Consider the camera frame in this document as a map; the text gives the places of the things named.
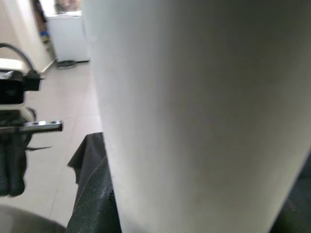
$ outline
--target white roll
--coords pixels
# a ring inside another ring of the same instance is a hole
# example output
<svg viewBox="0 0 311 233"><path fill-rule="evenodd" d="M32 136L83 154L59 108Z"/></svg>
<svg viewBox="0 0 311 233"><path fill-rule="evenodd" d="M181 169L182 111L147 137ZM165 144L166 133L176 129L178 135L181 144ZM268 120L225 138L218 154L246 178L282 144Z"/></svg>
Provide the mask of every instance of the white roll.
<svg viewBox="0 0 311 233"><path fill-rule="evenodd" d="M310 3L251 2L83 1L123 233L273 224L311 142Z"/></svg>

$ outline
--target black cloth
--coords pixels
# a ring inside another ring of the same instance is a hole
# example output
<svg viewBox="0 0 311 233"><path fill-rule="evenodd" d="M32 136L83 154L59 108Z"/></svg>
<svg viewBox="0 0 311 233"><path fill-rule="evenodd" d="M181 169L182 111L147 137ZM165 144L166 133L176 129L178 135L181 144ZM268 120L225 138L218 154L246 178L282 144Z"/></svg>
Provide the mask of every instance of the black cloth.
<svg viewBox="0 0 311 233"><path fill-rule="evenodd" d="M310 155L270 233L311 233Z"/></svg>
<svg viewBox="0 0 311 233"><path fill-rule="evenodd" d="M66 233L121 233L102 133L87 135L68 165L79 188Z"/></svg>

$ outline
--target white washing machine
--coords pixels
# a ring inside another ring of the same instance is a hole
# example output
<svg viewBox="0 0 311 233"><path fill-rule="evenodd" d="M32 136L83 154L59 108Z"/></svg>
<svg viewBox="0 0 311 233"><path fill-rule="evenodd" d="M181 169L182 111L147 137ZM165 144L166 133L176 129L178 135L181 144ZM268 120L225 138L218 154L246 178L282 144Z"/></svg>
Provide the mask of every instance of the white washing machine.
<svg viewBox="0 0 311 233"><path fill-rule="evenodd" d="M58 62L89 61L85 25L81 11L47 17L48 31Z"/></svg>

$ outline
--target serrated metal bar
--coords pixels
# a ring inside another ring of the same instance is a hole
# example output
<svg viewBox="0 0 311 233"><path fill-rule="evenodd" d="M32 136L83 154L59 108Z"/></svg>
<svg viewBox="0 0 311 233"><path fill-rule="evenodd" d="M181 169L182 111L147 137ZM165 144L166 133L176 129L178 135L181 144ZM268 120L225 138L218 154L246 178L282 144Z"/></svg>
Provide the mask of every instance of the serrated metal bar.
<svg viewBox="0 0 311 233"><path fill-rule="evenodd" d="M63 130L63 122L56 121L36 121L27 122L23 126L5 126L0 127L0 134L8 133L52 133L61 132Z"/></svg>

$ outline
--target black hose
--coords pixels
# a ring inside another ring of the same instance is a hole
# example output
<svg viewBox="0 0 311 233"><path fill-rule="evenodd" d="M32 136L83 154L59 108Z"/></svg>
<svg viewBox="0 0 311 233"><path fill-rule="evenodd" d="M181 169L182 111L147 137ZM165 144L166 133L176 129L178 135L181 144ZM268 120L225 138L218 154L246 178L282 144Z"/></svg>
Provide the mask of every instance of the black hose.
<svg viewBox="0 0 311 233"><path fill-rule="evenodd" d="M14 52L16 52L23 59L23 61L26 63L27 68L29 70L34 69L34 66L33 66L32 62L30 61L30 59L19 48L15 47L13 45L10 45L8 43L0 43L0 48L5 48L5 47L10 48Z"/></svg>

